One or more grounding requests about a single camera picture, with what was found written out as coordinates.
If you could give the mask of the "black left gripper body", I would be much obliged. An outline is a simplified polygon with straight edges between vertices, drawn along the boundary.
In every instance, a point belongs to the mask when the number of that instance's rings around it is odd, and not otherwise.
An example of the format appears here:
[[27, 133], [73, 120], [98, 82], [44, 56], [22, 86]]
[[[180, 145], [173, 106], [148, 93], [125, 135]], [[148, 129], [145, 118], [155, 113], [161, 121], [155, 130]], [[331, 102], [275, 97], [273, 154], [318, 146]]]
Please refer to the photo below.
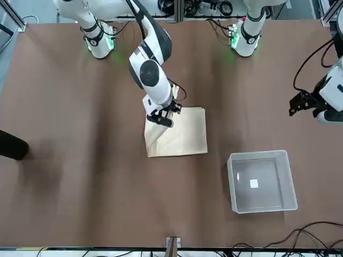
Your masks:
[[326, 101], [318, 93], [312, 93], [312, 96], [314, 98], [314, 110], [312, 111], [313, 117], [324, 118], [327, 110]]

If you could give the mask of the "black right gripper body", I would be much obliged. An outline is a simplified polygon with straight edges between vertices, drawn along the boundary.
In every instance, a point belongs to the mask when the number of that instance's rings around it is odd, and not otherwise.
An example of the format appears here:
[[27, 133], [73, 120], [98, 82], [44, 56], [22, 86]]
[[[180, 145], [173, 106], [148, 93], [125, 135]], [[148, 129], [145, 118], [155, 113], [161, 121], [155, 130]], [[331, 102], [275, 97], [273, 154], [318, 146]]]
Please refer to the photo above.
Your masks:
[[162, 109], [160, 112], [161, 117], [172, 119], [173, 113], [175, 112], [175, 103], [171, 103], [168, 107]]

